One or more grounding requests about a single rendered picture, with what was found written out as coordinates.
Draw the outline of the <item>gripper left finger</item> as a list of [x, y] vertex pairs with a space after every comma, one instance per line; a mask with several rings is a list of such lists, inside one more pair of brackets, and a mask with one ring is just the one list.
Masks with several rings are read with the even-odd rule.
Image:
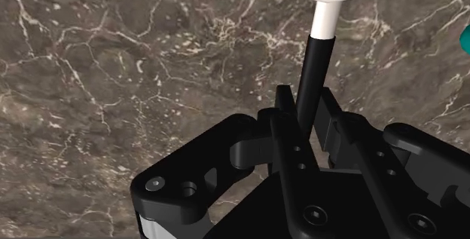
[[291, 239], [278, 174], [213, 224], [209, 208], [255, 166], [272, 164], [270, 117], [295, 109], [287, 85], [257, 118], [234, 114], [139, 173], [130, 193], [140, 239]]

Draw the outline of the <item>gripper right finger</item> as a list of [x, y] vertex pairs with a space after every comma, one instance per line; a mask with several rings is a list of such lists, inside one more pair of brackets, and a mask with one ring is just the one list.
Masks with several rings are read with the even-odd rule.
[[470, 239], [470, 154], [416, 127], [383, 130], [323, 88], [313, 124], [328, 163], [362, 174], [389, 239]]

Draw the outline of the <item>white ladle with black handle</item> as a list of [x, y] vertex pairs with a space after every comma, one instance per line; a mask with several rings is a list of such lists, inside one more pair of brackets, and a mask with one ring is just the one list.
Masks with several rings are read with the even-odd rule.
[[341, 5], [348, 0], [310, 0], [315, 10], [307, 38], [296, 99], [302, 134], [309, 138], [335, 43]]

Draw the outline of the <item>teal object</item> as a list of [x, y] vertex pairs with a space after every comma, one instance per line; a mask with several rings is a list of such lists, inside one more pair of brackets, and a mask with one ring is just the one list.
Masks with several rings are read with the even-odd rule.
[[462, 31], [459, 37], [461, 48], [470, 55], [470, 24], [468, 24]]

